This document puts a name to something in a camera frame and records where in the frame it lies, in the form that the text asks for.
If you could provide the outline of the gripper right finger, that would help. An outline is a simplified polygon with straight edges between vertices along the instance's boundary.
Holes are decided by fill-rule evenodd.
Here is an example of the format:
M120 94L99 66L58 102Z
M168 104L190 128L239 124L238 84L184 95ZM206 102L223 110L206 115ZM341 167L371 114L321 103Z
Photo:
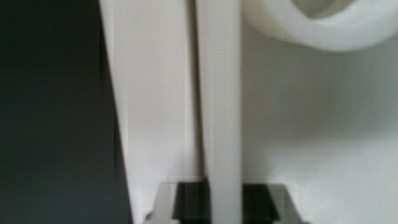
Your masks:
M282 184L243 185L243 224L310 224Z

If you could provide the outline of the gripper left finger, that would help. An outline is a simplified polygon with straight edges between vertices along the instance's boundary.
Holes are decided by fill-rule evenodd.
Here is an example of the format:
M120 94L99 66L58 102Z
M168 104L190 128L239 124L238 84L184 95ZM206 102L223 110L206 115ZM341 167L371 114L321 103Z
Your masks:
M209 187L204 181L161 183L142 224L211 224Z

